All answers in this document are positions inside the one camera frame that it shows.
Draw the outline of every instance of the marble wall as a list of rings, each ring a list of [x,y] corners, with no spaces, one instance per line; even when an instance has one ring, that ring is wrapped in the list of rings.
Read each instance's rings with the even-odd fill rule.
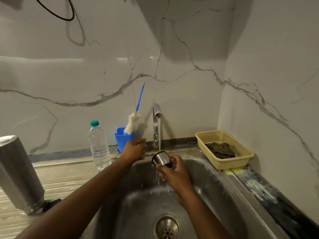
[[[319,224],[319,0],[237,0],[218,128]]]
[[[71,17],[66,0],[41,0]],[[35,0],[0,0],[0,136],[27,152],[87,148],[91,120],[110,145],[135,110],[153,139],[152,101],[164,139],[217,127],[234,0],[73,0],[62,21]]]

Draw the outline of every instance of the sink drain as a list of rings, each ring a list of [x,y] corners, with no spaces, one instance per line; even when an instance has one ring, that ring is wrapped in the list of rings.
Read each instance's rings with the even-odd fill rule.
[[[182,235],[181,220],[170,212],[162,214],[153,223],[155,239],[179,239]]]

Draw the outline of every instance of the silver metal container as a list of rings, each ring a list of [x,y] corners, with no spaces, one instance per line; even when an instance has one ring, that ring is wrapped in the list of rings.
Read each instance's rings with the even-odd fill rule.
[[[43,205],[44,189],[17,136],[0,137],[0,186],[27,215]]]
[[[152,158],[152,163],[156,166],[158,164],[165,165],[169,168],[173,166],[172,160],[167,155],[167,152],[161,151],[157,154],[155,154]]]

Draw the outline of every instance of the cleaning brush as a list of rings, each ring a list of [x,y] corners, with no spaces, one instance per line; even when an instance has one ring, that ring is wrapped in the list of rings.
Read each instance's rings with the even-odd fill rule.
[[[138,127],[138,120],[140,119],[141,115],[137,114],[137,112],[138,112],[138,108],[139,108],[139,103],[141,101],[144,86],[145,86],[145,82],[143,83],[143,86],[141,89],[141,94],[140,94],[140,97],[138,99],[138,103],[137,103],[136,108],[135,108],[135,112],[132,113],[132,115],[129,115],[129,123],[127,124],[126,128],[124,129],[124,135],[125,134],[128,134],[128,135],[132,134],[134,131],[136,131],[136,129]]]

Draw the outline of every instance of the human arm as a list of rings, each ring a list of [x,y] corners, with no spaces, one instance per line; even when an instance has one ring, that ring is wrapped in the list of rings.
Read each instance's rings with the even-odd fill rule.
[[[188,213],[197,238],[232,239],[229,232],[196,193],[181,157],[174,154],[169,154],[169,157],[176,161],[176,166],[170,169],[164,165],[157,165],[156,168],[177,194],[179,203]]]
[[[144,158],[145,140],[128,141],[120,157],[27,227],[17,239],[78,239],[105,197]]]

